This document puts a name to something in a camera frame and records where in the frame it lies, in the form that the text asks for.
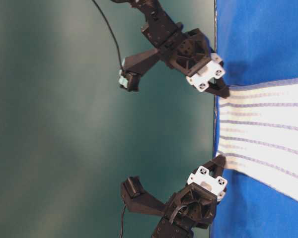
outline striped towel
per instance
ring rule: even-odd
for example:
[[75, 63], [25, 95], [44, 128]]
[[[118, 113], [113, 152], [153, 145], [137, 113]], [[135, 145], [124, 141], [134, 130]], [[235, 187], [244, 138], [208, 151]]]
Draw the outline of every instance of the striped towel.
[[298, 201], [298, 78], [230, 87], [219, 99], [226, 168]]

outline black cable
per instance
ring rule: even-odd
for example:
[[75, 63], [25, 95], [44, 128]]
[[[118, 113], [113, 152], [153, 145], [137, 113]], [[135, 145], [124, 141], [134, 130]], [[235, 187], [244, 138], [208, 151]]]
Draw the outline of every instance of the black cable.
[[110, 24], [109, 24], [109, 22], [108, 22], [108, 20], [107, 20], [107, 18], [106, 18], [106, 16], [105, 16], [105, 14], [104, 14], [103, 11], [101, 10], [100, 6], [97, 4], [97, 2], [96, 2], [95, 0], [92, 0], [92, 2], [93, 2], [93, 3], [95, 4], [95, 6], [98, 8], [98, 10], [100, 11], [100, 14], [103, 16], [103, 18], [104, 18], [104, 20], [105, 20], [105, 22], [106, 22], [106, 24], [107, 24], [107, 26], [108, 26], [108, 29], [109, 29], [109, 31], [110, 31], [110, 33], [111, 33], [111, 35], [112, 35], [112, 37], [113, 37], [113, 39], [114, 39], [114, 41], [115, 41], [115, 44], [116, 44], [117, 53], [118, 53], [118, 60], [119, 60], [120, 68], [121, 68], [121, 70], [124, 70], [124, 69], [123, 69], [123, 64], [121, 63], [121, 56], [120, 56], [119, 45], [118, 45], [117, 39], [116, 39], [116, 37], [115, 37], [115, 34], [114, 34], [113, 30], [111, 29]]
[[121, 230], [120, 230], [119, 238], [123, 238], [123, 234], [124, 234], [124, 215], [125, 215], [125, 211], [126, 211], [126, 205], [124, 206], [123, 212], [121, 214]]

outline green backdrop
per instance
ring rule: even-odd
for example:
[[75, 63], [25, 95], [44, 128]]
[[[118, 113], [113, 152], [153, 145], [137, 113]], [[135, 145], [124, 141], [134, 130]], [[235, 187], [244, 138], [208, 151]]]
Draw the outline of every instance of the green backdrop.
[[[97, 2], [123, 56], [151, 47], [139, 11]], [[161, 4], [213, 44], [213, 0]], [[165, 202], [212, 157], [212, 95], [161, 62], [140, 90], [119, 89], [116, 49], [90, 0], [0, 0], [0, 238], [118, 237], [126, 177]], [[126, 212], [125, 237], [149, 238], [158, 220]]]

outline blue surface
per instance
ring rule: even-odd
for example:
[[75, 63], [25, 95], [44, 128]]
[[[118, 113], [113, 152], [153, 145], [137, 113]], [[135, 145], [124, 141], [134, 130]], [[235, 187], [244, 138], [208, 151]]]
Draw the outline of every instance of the blue surface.
[[[218, 53], [228, 85], [298, 77], [298, 0], [217, 2]], [[211, 237], [298, 238], [298, 202], [239, 172], [224, 176], [227, 194]]]

